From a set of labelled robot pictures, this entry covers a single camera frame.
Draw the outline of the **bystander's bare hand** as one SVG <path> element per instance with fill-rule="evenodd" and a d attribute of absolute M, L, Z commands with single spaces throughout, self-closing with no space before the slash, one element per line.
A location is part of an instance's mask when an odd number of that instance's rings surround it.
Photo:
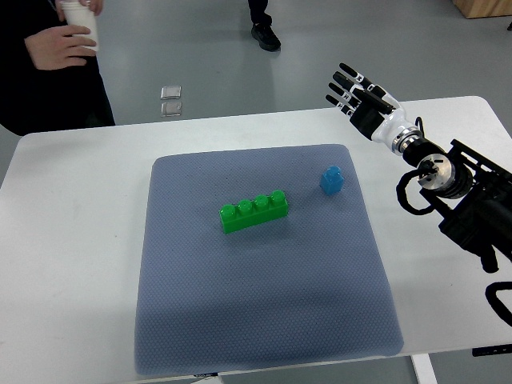
<path fill-rule="evenodd" d="M 37 70 L 61 70 L 84 66 L 88 57 L 96 55 L 97 42 L 89 34 L 84 26 L 56 26 L 25 38 L 24 43 Z"/>

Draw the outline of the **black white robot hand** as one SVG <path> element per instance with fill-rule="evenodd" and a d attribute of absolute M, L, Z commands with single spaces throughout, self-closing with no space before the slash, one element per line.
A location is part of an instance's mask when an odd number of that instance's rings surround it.
<path fill-rule="evenodd" d="M 346 115 L 365 138 L 400 154 L 400 145 L 406 138 L 420 135 L 398 100 L 347 64 L 339 64 L 328 87 L 334 93 L 328 94 L 326 100 Z"/>

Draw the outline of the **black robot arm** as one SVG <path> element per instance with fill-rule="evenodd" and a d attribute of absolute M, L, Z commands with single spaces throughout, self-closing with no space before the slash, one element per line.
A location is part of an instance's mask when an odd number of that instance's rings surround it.
<path fill-rule="evenodd" d="M 441 233 L 497 272 L 496 252 L 511 258 L 511 172 L 455 139 L 445 152 L 420 130 L 398 152 L 414 168 L 396 187 L 400 206 L 417 216 L 438 212 Z"/>

